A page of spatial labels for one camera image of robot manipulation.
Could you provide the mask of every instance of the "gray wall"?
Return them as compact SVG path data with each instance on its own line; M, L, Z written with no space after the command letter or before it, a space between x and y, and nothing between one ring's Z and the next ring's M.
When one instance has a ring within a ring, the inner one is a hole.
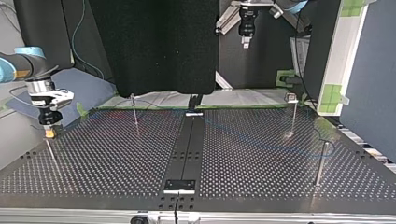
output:
M12 0L2 0L13 5ZM18 25L15 15L9 9L2 7L8 16ZM11 54L16 47L22 47L21 35L9 23L8 19L0 10L0 51ZM0 84L0 107L10 98L8 91L12 88L22 86L23 83ZM12 110L0 110L0 117L12 112ZM43 133L32 128L37 125L33 119L24 115L13 113L0 119L0 169L17 159L25 151L35 147L42 140Z
M369 6L341 122L396 162L396 1Z

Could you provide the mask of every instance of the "green tape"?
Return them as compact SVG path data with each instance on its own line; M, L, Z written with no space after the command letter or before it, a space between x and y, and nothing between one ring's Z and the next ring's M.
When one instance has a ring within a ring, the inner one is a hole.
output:
M344 0L341 17L357 17L361 15L364 0Z
M85 120L88 117L89 112L84 109L84 106L80 102L77 102L76 106L77 106L77 112L81 116L81 119Z
M277 87L287 87L292 88L292 84L286 84L280 80L281 77L295 77L296 73L294 70L278 70L276 73L276 86Z
M288 107L288 104L278 104L278 105L199 105L197 109L253 109L253 108L260 108L260 109L271 109L271 108L285 108ZM131 106L102 106L97 108L99 110L107 110L107 109L119 109L119 110L131 110L133 109ZM144 106L137 106L136 110L165 110L165 109L174 109L174 110L187 110L186 106L151 106L151 107L144 107Z
M7 99L4 99L4 100L0 101L0 111L2 111L2 110L8 110L8 109L9 109L8 106L7 106L7 103L8 103L8 101L10 101L11 99L12 99L12 98L8 97Z
M341 88L341 85L327 84L324 86L319 112L335 113L338 104L341 102Z

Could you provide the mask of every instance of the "cable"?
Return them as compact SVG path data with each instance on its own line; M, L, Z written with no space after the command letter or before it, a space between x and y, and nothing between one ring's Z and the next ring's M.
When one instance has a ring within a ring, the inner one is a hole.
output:
M12 112L10 112L10 113L8 113L8 114L5 114L5 115L1 116L0 119L3 119L3 118L5 118L5 117L7 117L7 116L9 116L9 115L12 115L12 114L15 113L15 112L16 112L16 111L12 111Z
M49 107L50 107L49 105L47 105L47 106L32 105L32 104L29 104L29 103L27 103L27 102L24 102L23 100L21 100L20 98L18 98L16 95L14 95L14 93L13 93L14 91L17 91L17 90L20 90L20 89L23 89L23 88L26 88L26 86L21 86L21 87L17 87L17 88L14 88L14 89L12 89L12 90L9 90L9 94L10 94L14 99L16 99L17 101L23 103L24 105L29 105L29 106L32 106L32 107L35 107L35 108L39 108L39 109L45 109L45 108L49 108Z
M177 206L178 206L178 197L179 196L180 196L180 193L177 195L177 199L176 199L176 202L175 202L175 210L174 210L175 224L178 224Z
M8 3L0 1L0 6L8 7L14 14L17 14L17 11L15 10L15 8L12 5L8 4Z
M304 86L304 89L305 89L306 94L308 95L309 99L313 99L313 98L311 97L311 95L309 94L308 88L307 88L306 85L305 85L304 78L303 78L302 75L301 75L300 62L299 62L299 58L298 58L297 35L298 35L298 25L299 25L299 23L300 23L300 19L301 19L301 11L298 13L297 24L296 24L296 29L295 29L296 34L295 34L295 37L294 37L294 47L295 47L295 50L296 50L296 61L297 61L297 67L298 67L298 74L299 74L299 78L300 78L301 81L303 82L303 86ZM315 110L318 111L318 108L317 108L317 106L315 105L314 102L312 102L312 105L314 106Z
M0 1L0 10L3 12L3 14L6 16L6 18L8 19L9 23L11 23L11 25L15 28L15 30L18 33L21 33L21 30L17 27L17 25L14 24L14 22L12 21L12 19L7 15L7 13L1 8L1 6L5 6L7 8L9 8L15 15L17 14L17 11L15 10L14 7L10 6L9 4Z
M53 68L51 68L48 71L45 71L45 72L43 72L41 74L38 74L38 75L35 75L34 77L26 78L25 81L29 81L29 80L32 80L32 79L35 79L35 78L38 78L38 77L43 77L43 76L48 75L49 73L55 71L58 68L59 68L59 65L55 65Z
M76 33L77 33L79 27L81 26L82 22L84 21L85 9L86 9L85 0L82 0L82 15L81 15L81 19L79 20L78 25L76 26L75 31L73 32L73 36L72 36L72 50L73 50L73 53L76 55L76 57L80 61L82 61L83 63L87 64L89 67L95 69L96 71L98 71L100 73L100 75L102 76L102 79L105 79L105 75L103 74L102 70L100 70L98 67L96 67L96 66L94 66L94 65L92 65L90 63L87 63L86 61L84 61L76 52L76 45L75 45Z

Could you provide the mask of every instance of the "black fabric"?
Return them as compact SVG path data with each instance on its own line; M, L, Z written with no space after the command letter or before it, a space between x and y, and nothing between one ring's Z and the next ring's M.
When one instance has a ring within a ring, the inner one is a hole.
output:
M120 96L214 90L219 0L90 3Z
M40 47L51 64L73 66L61 0L15 0L23 41Z
M64 19L66 21L70 40L72 39L73 33L75 32L76 27L81 20L82 1L83 0L62 0L62 5L64 7ZM105 48L103 47L99 30L96 27L90 4L86 0L85 3L86 8L84 21L79 26L75 37L76 53L85 62L99 68L103 72L105 80L114 82L113 76L111 74L110 64L108 63ZM75 67L77 69L101 78L101 75L98 71L89 67L77 57L75 57L75 61Z

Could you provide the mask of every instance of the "white wall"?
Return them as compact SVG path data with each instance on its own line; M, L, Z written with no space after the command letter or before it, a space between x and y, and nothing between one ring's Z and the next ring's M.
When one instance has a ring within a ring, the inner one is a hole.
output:
M0 0L10 5L13 0ZM14 48L24 46L21 35L10 24L4 13L11 18L14 24L18 25L18 20L14 13L6 7L0 10L0 52L12 54ZM8 91L12 88L24 85L20 83L0 84L0 107L10 98ZM12 110L0 110L0 117L12 112ZM24 115L13 113L0 119L0 169L16 160L21 154L37 146L43 138L43 131L38 131L31 127L39 127L37 121L29 119Z

